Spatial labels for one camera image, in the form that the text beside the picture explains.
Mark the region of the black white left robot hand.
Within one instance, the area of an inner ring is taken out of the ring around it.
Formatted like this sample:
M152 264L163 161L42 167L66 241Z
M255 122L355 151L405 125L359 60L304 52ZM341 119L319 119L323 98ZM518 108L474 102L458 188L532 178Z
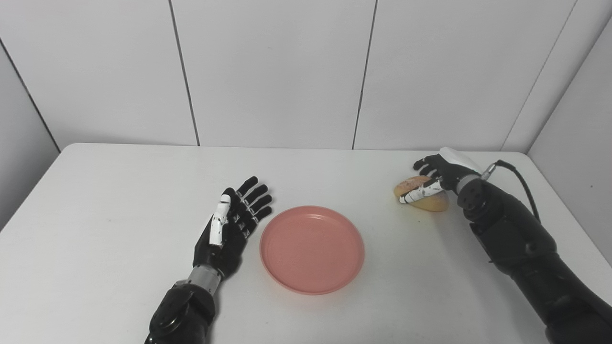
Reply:
M235 274L249 237L273 212L272 202L267 185L256 176L237 189L228 187L197 240L193 267L213 268L222 279Z

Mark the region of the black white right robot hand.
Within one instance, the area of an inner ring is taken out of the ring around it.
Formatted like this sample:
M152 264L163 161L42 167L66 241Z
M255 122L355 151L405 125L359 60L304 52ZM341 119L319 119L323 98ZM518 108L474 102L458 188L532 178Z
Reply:
M477 164L463 152L443 147L437 154L427 155L413 164L413 169L420 176L428 176L429 181L417 187L417 189L406 191L398 196L402 204L410 204L427 197L441 193L444 190L459 192L459 185L465 179L481 178L482 172Z

